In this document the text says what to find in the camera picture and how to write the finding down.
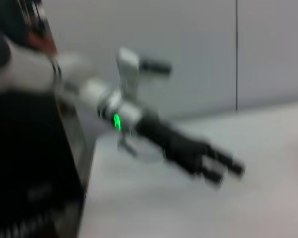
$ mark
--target green led light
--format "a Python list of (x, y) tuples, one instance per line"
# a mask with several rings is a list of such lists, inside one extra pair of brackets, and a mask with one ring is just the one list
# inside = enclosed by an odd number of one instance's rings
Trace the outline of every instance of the green led light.
[(114, 114), (114, 125), (118, 130), (121, 130), (121, 120), (117, 113)]

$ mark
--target gray wall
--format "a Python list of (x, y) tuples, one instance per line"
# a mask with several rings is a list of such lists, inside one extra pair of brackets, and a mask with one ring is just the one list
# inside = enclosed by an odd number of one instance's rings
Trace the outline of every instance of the gray wall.
[[(171, 60), (168, 83), (140, 98), (169, 118), (235, 109), (235, 0), (44, 1), (60, 51), (79, 51), (118, 85), (119, 46)], [(89, 147), (104, 127), (80, 112)]]
[(238, 0), (241, 108), (298, 99), (298, 0)]

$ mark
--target robotic arm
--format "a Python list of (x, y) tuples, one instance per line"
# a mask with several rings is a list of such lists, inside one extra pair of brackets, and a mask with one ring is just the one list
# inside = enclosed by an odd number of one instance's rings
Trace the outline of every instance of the robotic arm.
[(223, 174), (207, 167), (204, 164), (206, 157), (238, 176), (244, 173), (242, 163), (204, 141), (188, 138), (138, 102), (140, 79), (171, 74), (171, 66), (165, 62), (121, 49), (117, 63), (122, 85), (115, 89), (95, 77), (93, 64), (78, 54), (48, 58), (0, 36), (0, 57), (0, 92), (54, 92), (70, 104), (80, 103), (112, 124), (123, 136), (135, 134), (148, 139), (163, 150), (167, 161), (192, 176), (204, 176), (214, 184), (221, 183)]

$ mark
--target white table surface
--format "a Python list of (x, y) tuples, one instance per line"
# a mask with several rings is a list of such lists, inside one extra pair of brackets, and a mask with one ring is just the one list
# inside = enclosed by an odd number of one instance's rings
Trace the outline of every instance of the white table surface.
[(163, 161), (117, 151), (117, 135), (94, 154), (80, 238), (298, 238), (298, 104), (179, 124), (246, 163), (220, 189)]

